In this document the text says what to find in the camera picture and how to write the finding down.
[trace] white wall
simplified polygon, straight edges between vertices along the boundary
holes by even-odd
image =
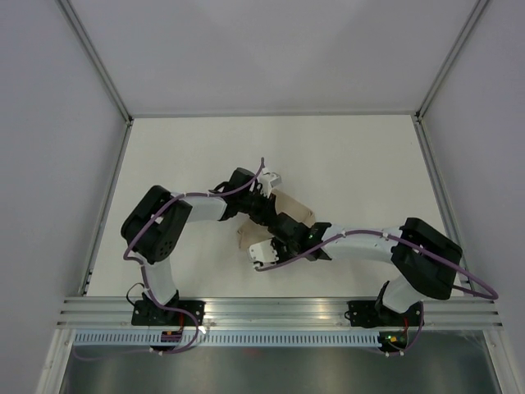
[[[475,0],[72,0],[133,115],[412,112]]]
[[[0,2],[0,391],[33,392],[123,121],[53,0]]]
[[[525,370],[525,2],[492,2],[426,116],[469,267]]]

